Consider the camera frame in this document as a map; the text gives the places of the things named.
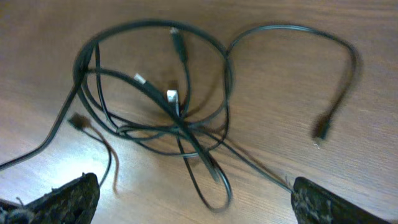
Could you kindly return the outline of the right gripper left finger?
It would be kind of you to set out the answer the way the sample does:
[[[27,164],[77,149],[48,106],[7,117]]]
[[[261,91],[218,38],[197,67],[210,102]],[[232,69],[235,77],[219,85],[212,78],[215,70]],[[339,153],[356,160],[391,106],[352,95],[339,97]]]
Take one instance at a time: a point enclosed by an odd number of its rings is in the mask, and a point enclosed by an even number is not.
[[[1,223],[91,223],[99,199],[97,176],[82,174],[25,205],[1,200]]]

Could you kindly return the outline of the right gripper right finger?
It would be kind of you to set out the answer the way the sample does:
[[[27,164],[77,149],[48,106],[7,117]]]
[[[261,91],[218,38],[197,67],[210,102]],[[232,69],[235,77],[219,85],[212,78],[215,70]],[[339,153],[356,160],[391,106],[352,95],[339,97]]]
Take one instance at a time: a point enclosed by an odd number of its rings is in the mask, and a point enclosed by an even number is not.
[[[304,177],[295,179],[291,205],[298,224],[387,223]]]

